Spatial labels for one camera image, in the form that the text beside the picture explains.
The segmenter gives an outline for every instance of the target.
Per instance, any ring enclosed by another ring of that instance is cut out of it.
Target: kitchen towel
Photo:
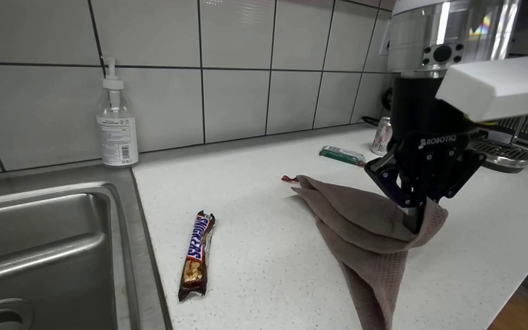
[[[364,330],[390,330],[408,250],[427,243],[448,211],[428,199],[423,225],[413,234],[407,215],[389,199],[350,187],[297,176],[294,187],[317,215],[327,246],[346,276]]]

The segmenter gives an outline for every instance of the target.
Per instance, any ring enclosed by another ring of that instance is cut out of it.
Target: backsplash
[[[395,0],[0,0],[0,171],[100,158],[100,54],[151,152],[379,117]]]

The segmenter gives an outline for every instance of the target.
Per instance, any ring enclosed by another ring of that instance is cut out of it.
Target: wooden floor
[[[513,295],[488,330],[528,330],[528,300]]]

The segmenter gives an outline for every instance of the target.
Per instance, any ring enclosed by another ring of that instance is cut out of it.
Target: sink basin
[[[171,329],[128,169],[0,179],[0,330]]]

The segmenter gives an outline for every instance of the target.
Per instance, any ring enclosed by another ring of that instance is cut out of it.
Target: white countertop
[[[375,157],[366,125],[145,154],[134,167],[175,330],[360,329],[337,261],[283,175],[381,193],[363,169],[317,156]],[[411,249],[393,330],[486,329],[528,274],[528,167],[481,168],[442,230]],[[205,297],[176,297],[198,211],[217,219]]]

